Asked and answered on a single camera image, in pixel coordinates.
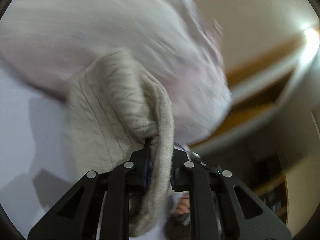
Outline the person's hand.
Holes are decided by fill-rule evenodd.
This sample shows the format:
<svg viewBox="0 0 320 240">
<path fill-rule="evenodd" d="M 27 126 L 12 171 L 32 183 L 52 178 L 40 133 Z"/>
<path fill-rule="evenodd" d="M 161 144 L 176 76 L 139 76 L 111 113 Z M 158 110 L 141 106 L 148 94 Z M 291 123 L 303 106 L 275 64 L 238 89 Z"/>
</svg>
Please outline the person's hand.
<svg viewBox="0 0 320 240">
<path fill-rule="evenodd" d="M 186 193 L 180 198 L 179 202 L 177 203 L 173 215 L 175 217 L 179 217 L 189 213 L 190 213 L 190 197 L 189 197 L 189 194 Z"/>
</svg>

